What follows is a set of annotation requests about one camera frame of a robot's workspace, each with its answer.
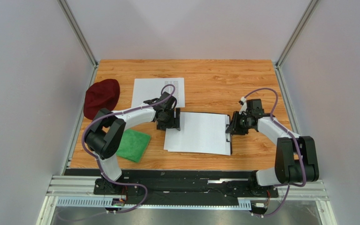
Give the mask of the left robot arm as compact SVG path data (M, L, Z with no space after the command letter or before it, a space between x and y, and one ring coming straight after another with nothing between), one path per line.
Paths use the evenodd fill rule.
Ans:
M159 98L144 101L141 105L122 111L99 110L82 135L83 149L94 157L101 176L108 182L117 181L122 170L117 150L126 130L143 123L155 122L156 129L180 129L180 108L172 93L163 91Z

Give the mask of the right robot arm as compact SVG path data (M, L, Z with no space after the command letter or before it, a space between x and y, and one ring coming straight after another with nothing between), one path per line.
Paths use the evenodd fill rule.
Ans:
M247 135L251 129L265 135L276 146L275 164L272 168L251 172L248 190L260 195L270 187L293 185L302 187L319 179L319 166L315 141L284 127L263 109L260 99L239 103L241 109L234 111L226 133Z

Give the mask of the printed white paper sheet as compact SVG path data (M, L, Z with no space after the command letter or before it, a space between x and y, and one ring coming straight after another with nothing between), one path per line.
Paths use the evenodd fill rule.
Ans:
M160 97L162 88L168 84L175 86L173 96L177 99L177 107L185 107L184 78L135 79L131 107L136 107L145 100Z

